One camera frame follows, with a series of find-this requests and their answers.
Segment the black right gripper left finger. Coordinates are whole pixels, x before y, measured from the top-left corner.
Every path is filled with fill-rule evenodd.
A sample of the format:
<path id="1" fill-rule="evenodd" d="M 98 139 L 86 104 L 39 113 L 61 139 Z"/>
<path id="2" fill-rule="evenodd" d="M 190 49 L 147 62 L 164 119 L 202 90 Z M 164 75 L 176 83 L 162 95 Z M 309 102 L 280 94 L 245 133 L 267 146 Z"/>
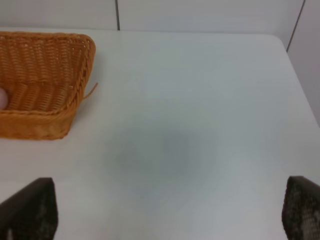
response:
<path id="1" fill-rule="evenodd" d="M 55 184 L 40 177 L 0 204 L 2 240 L 53 240 L 58 228 Z"/>

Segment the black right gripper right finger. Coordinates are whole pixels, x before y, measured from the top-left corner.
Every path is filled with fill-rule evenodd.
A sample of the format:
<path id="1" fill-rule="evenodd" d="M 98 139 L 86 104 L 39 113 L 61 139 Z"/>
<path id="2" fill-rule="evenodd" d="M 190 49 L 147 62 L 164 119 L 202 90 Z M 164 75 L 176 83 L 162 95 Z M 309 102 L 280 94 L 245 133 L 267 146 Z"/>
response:
<path id="1" fill-rule="evenodd" d="M 320 186 L 303 176 L 287 180 L 282 225 L 289 240 L 320 238 Z"/>

